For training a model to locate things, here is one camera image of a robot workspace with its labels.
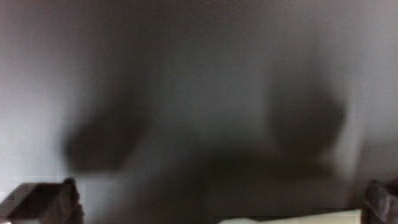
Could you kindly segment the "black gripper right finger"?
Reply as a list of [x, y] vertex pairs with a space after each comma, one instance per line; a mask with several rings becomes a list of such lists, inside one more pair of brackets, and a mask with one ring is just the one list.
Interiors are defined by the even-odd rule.
[[389, 182], [369, 182], [360, 224], [398, 224], [398, 179]]

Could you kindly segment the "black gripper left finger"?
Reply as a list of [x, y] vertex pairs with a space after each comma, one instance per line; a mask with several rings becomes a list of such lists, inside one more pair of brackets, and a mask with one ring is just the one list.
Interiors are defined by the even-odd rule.
[[76, 182], [21, 183], [0, 202], [0, 224], [83, 224]]

